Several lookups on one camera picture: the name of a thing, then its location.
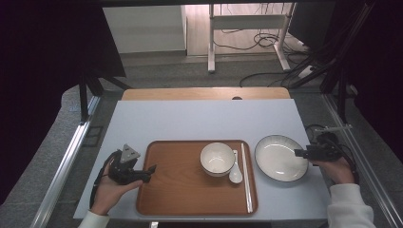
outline wooden floor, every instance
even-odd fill
[[[285,14],[290,7],[290,3],[276,4],[217,4],[214,6],[215,15],[254,15],[254,14]],[[208,5],[191,5],[185,7],[187,19],[187,55],[199,56],[206,55],[209,42],[209,6]],[[256,45],[255,40],[259,39],[260,33],[269,33],[274,36],[278,35],[278,29],[248,29],[238,30],[215,30],[214,41],[216,46],[216,54],[253,54],[274,52],[272,42],[274,40],[263,40],[264,46]],[[297,44],[297,39],[291,35],[286,36],[285,42],[293,49],[303,49]]]

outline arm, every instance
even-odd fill
[[[364,203],[349,164],[343,158],[332,162],[310,162],[322,167],[335,182],[330,188],[329,227],[374,227],[374,211]]]
[[[143,184],[142,180],[136,180],[128,185],[118,185],[107,176],[108,171],[109,163],[95,195],[94,204],[86,213],[79,228],[105,228],[109,222],[109,216],[107,215],[109,210],[118,203],[124,193]]]

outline black curtain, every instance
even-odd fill
[[[52,2],[57,1],[0,4],[1,203],[47,135],[63,93],[78,85],[80,75],[97,68],[125,76],[102,8]]]
[[[355,105],[403,162],[403,3],[377,1],[353,44],[349,82]]]

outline white chopsticks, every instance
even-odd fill
[[[253,206],[252,206],[251,189],[249,186],[248,168],[246,165],[245,147],[244,147],[243,143],[240,144],[240,147],[242,150],[243,176],[245,177],[246,207],[247,207],[248,213],[252,213]]]

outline white metal stand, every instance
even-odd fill
[[[278,41],[274,44],[276,54],[284,71],[289,71],[287,59],[282,51],[285,35],[290,25],[295,3],[286,14],[272,15],[225,15],[215,16],[214,5],[210,4],[210,41],[208,44],[208,72],[214,73],[215,45],[214,30],[218,29],[279,29]]]

